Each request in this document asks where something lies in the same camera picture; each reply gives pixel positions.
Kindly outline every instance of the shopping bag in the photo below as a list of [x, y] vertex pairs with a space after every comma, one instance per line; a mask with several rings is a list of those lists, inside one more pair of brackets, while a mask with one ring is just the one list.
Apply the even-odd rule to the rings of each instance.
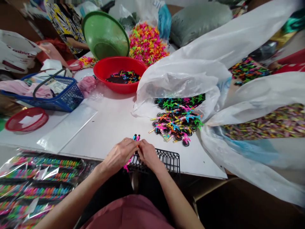
[[264, 44], [299, 7], [299, 0], [271, 1], [154, 63], [139, 82], [132, 115], [155, 117], [154, 98], [205, 93], [206, 100], [198, 107], [205, 121], [222, 108], [227, 97], [231, 82], [227, 69]]
[[[305, 104], [304, 87], [304, 72], [255, 79], [241, 86], [228, 99], [226, 108], [210, 118], [200, 131], [203, 145], [217, 163], [277, 198], [303, 207], [305, 138], [236, 141], [225, 135], [223, 125], [245, 123], [286, 105]], [[293, 177], [285, 175], [291, 171]]]
[[0, 30], [0, 69], [26, 74], [41, 52], [38, 46], [18, 33]]

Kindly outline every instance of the green bag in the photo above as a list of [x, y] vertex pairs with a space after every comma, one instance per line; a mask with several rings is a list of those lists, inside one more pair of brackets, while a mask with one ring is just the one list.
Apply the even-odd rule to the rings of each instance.
[[183, 47], [232, 18], [229, 6], [219, 2], [188, 6], [172, 17], [170, 38], [178, 47]]

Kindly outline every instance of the pink cloth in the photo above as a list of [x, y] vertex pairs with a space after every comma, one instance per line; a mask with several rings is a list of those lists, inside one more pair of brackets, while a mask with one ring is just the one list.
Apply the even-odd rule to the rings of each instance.
[[79, 83], [77, 83], [77, 86], [83, 93], [84, 97], [87, 98], [89, 93], [95, 88], [95, 84], [96, 80], [93, 76], [85, 76]]
[[[0, 82], [0, 90], [12, 92], [17, 95], [33, 97], [34, 89], [39, 83], [33, 83], [30, 87], [21, 80], [7, 80]], [[37, 98], [50, 99], [53, 98], [51, 89], [47, 85], [42, 85], [36, 92]]]
[[174, 229], [144, 196], [117, 199], [92, 216], [81, 229]]

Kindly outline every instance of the red bowl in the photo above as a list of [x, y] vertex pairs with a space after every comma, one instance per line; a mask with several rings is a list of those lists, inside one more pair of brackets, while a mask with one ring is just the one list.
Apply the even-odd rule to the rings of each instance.
[[109, 89], [119, 94], [129, 94], [137, 91], [139, 82], [131, 84], [118, 84], [106, 81], [110, 75], [118, 73], [121, 70], [132, 71], [134, 70], [139, 76], [142, 76], [146, 71], [147, 66], [136, 59], [130, 57], [107, 57], [98, 61], [93, 72], [95, 76], [102, 81]]
[[[42, 116], [33, 124], [30, 124], [26, 127], [23, 127], [22, 124], [19, 122], [25, 117], [30, 116], [33, 117], [35, 115], [41, 115]], [[28, 132], [36, 130], [40, 127], [42, 127], [46, 122], [48, 121], [49, 116], [42, 108], [29, 108], [25, 109], [23, 111], [20, 111], [19, 113], [12, 116], [5, 124], [5, 128], [8, 131], [21, 131], [21, 132]]]

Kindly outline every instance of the plastic packaging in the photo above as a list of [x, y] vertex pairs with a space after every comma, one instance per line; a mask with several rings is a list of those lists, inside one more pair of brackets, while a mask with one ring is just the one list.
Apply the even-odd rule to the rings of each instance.
[[219, 107], [223, 105], [232, 77], [223, 64], [199, 59], [160, 63], [144, 72], [132, 115], [154, 118], [159, 112], [155, 98], [187, 98], [205, 93], [206, 100], [196, 108], [203, 114], [202, 120], [214, 113], [217, 103]]
[[20, 165], [25, 162], [39, 166], [55, 166], [66, 169], [82, 169], [85, 166], [84, 160], [75, 157], [52, 155], [35, 151], [21, 150], [22, 153], [11, 158], [8, 163]]
[[[221, 126], [245, 123], [289, 104], [304, 104], [304, 87], [302, 72], [255, 79], [241, 86], [226, 108], [209, 119], [200, 131], [203, 145], [220, 165], [277, 198], [302, 207], [305, 206], [304, 138], [233, 141], [224, 135]], [[285, 172], [290, 170], [294, 170], [294, 176], [289, 178]]]
[[52, 181], [52, 182], [67, 182], [76, 185], [81, 171], [73, 169], [63, 169], [59, 167], [48, 166], [41, 169], [34, 180]]
[[65, 183], [33, 182], [23, 192], [20, 198], [59, 200], [68, 195], [74, 187]]
[[204, 114], [202, 121], [218, 112], [230, 86], [227, 69], [264, 44], [300, 3], [270, 1], [162, 58], [143, 74], [132, 115], [153, 118], [158, 113], [154, 98], [185, 98], [203, 93], [206, 101], [199, 107]]
[[18, 199], [7, 216], [8, 220], [18, 220], [34, 224], [51, 211], [59, 201], [49, 201], [36, 198], [34, 200]]
[[28, 181], [1, 181], [0, 199], [19, 196], [20, 193], [22, 193], [26, 189], [28, 183]]
[[37, 144], [46, 151], [59, 153], [96, 114], [97, 111], [86, 104], [79, 105]]
[[31, 179], [40, 170], [31, 162], [18, 166], [7, 162], [0, 168], [0, 180], [2, 179]]
[[188, 6], [173, 16], [170, 37], [175, 45], [183, 47], [232, 18], [229, 6], [219, 2]]

